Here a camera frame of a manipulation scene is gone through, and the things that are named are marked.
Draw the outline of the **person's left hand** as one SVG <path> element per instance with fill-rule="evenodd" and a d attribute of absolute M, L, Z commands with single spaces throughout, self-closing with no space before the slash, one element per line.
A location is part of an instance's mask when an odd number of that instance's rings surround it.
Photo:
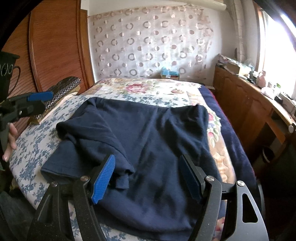
<path fill-rule="evenodd" d="M 16 150 L 17 148 L 16 137 L 18 135 L 18 131 L 12 123 L 9 123 L 8 127 L 9 127 L 8 144 L 3 154 L 3 160 L 5 162 L 8 162 L 8 160 L 13 154 L 13 151 Z"/>

